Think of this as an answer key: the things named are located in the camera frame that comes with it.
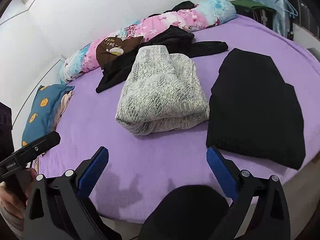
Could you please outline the left hand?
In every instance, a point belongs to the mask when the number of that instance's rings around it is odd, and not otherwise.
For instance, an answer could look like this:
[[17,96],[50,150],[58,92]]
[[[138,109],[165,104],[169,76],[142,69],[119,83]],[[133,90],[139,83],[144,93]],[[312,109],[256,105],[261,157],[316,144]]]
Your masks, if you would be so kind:
[[26,173],[30,178],[30,185],[25,191],[25,196],[27,198],[25,204],[23,204],[14,193],[7,189],[5,183],[1,183],[1,206],[3,206],[11,215],[19,219],[24,218],[25,207],[28,204],[30,192],[34,184],[34,180],[37,177],[37,172],[34,168],[27,168]]

